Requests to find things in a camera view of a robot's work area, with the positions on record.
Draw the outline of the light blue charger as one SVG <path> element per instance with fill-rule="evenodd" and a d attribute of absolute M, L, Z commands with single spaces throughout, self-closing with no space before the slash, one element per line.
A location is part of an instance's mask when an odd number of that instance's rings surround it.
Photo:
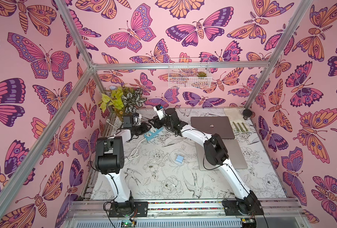
<path fill-rule="evenodd" d="M 177 155 L 175 162 L 179 163 L 179 164 L 183 164 L 184 162 L 184 157 L 182 155 Z"/>

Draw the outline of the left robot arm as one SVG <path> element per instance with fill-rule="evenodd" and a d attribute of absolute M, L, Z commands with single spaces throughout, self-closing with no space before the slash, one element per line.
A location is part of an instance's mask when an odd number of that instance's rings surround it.
<path fill-rule="evenodd" d="M 128 187 L 122 169 L 125 165 L 124 143 L 140 136 L 151 129 L 148 123 L 132 126 L 130 128 L 118 128 L 117 132 L 108 137 L 101 137 L 97 141 L 96 154 L 93 167 L 108 179 L 114 197 L 104 203 L 104 211 L 109 217 L 133 218 L 146 217 L 148 214 L 148 202 L 134 201 L 131 190 Z"/>

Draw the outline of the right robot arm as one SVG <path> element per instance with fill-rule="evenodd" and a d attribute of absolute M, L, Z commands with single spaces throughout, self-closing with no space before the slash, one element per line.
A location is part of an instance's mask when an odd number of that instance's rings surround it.
<path fill-rule="evenodd" d="M 235 170 L 225 143 L 219 134 L 207 134 L 180 120 L 175 108 L 164 109 L 163 106 L 156 105 L 154 110 L 156 115 L 149 120 L 152 126 L 157 129 L 166 127 L 175 136 L 190 139 L 203 147 L 203 160 L 213 165 L 213 170 L 221 171 L 233 190 L 238 211 L 241 214 L 250 215 L 257 212 L 264 216 L 261 202 Z"/>

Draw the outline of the blue power strip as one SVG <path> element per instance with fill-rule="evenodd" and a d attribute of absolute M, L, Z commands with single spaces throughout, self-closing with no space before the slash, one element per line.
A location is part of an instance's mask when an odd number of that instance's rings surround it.
<path fill-rule="evenodd" d="M 152 127 L 148 132 L 146 132 L 143 136 L 147 141 L 152 140 L 154 137 L 156 137 L 162 130 L 164 129 L 164 127 L 161 127 L 159 129 Z"/>

